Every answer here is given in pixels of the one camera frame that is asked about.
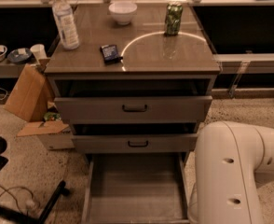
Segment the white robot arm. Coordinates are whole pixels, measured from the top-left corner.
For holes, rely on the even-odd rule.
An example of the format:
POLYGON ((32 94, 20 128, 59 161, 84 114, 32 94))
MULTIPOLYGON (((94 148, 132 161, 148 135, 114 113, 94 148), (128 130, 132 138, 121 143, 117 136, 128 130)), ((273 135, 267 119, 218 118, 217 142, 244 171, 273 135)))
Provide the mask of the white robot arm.
POLYGON ((191 224, 264 224, 254 175, 274 179, 274 129, 230 121, 206 125, 195 169, 191 224))

